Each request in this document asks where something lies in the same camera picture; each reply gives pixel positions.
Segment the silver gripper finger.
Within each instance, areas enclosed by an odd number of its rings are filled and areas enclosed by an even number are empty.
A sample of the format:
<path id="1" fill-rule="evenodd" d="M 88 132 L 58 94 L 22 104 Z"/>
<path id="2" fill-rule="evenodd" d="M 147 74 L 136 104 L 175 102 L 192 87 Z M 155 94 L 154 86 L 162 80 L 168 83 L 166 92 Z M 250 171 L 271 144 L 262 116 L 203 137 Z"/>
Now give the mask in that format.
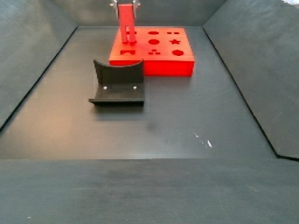
<path id="1" fill-rule="evenodd" d="M 139 0 L 134 0 L 134 6 L 138 8 L 140 6 Z"/>
<path id="2" fill-rule="evenodd" d="M 110 6 L 116 8 L 118 7 L 118 0 L 111 0 Z"/>

